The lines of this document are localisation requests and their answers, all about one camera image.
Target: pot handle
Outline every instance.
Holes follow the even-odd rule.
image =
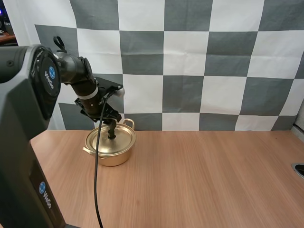
[[[95,155],[95,153],[89,149],[87,149],[86,147],[83,147],[82,150],[84,150],[85,152],[88,152],[91,155]]]
[[[86,147],[83,147],[82,150],[84,150],[85,152],[87,152],[89,154],[95,154],[91,150],[87,149]]]
[[[126,125],[126,124],[125,124],[126,121],[131,122],[131,123],[132,123],[132,129],[135,130],[135,123],[134,123],[134,121],[131,120],[131,119],[124,119],[124,120],[123,120],[123,124],[124,124],[124,125]]]

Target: black bracket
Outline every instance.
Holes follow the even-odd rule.
[[[102,78],[96,78],[96,83],[98,86],[98,92],[100,93],[101,97],[102,97],[102,101],[99,102],[98,105],[104,105],[105,102],[105,98],[104,96],[106,96],[108,93],[112,93],[112,92],[116,92],[120,89],[123,88],[123,85],[115,83],[115,82],[111,82]],[[93,120],[94,122],[97,122],[100,119],[100,114],[97,115],[90,115],[88,114],[85,109],[84,106],[82,105],[82,103],[80,102],[79,98],[77,98],[75,100],[76,105],[78,105],[81,108],[81,114],[86,115],[87,117],[89,117],[91,120]],[[105,124],[110,123],[109,121],[107,122],[106,120],[115,120],[115,122],[119,122],[122,119],[121,115],[119,114],[118,111],[114,110],[108,103],[105,104],[104,107],[104,117],[103,117],[103,121],[105,121]]]
[[[65,53],[67,52],[65,44],[63,43],[62,39],[59,36],[53,37],[53,41],[56,44],[56,46],[60,48],[59,50],[60,52],[65,52]]]

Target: wall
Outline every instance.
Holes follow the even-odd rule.
[[[289,130],[304,98],[301,0],[5,0],[17,41],[123,83],[137,130]],[[92,129],[63,85],[52,129]]]

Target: gray square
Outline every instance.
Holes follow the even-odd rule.
[[[203,76],[163,76],[162,111],[199,113]]]
[[[78,57],[77,29],[60,26],[35,25],[40,43],[52,49],[53,53],[59,47],[53,41],[54,36],[60,36],[69,54]]]
[[[295,122],[296,116],[279,116],[272,127],[272,131],[290,130]]]
[[[59,103],[66,130],[92,130],[94,122],[80,113],[81,108],[76,104]]]
[[[304,30],[303,0],[265,0],[259,31]]]
[[[238,115],[225,114],[199,114],[200,131],[234,131],[238,120]]]
[[[240,115],[280,115],[293,79],[248,77]]]
[[[163,32],[120,31],[123,73],[163,74]]]
[[[70,0],[79,29],[119,30],[117,0]]]
[[[257,32],[210,32],[206,76],[247,76]]]
[[[302,54],[300,65],[299,65],[298,71],[296,72],[295,78],[304,79],[304,53]]]
[[[134,120],[135,130],[137,130],[137,131],[161,131],[162,130],[162,114],[161,113],[124,114],[124,117]]]
[[[123,75],[109,75],[109,74],[93,74],[95,77],[100,77],[102,79],[115,82],[123,85]],[[111,96],[108,100],[108,104],[118,111],[119,113],[124,113],[124,97]]]
[[[209,31],[212,0],[165,0],[165,31]]]

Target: table surface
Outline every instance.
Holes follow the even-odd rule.
[[[8,42],[11,40],[16,40],[15,35],[10,36],[7,32],[3,34],[4,36],[0,36],[0,44],[3,42]]]
[[[97,228],[89,131],[32,140],[66,223]],[[98,168],[105,228],[302,228],[304,143],[291,132],[136,132],[131,158]]]

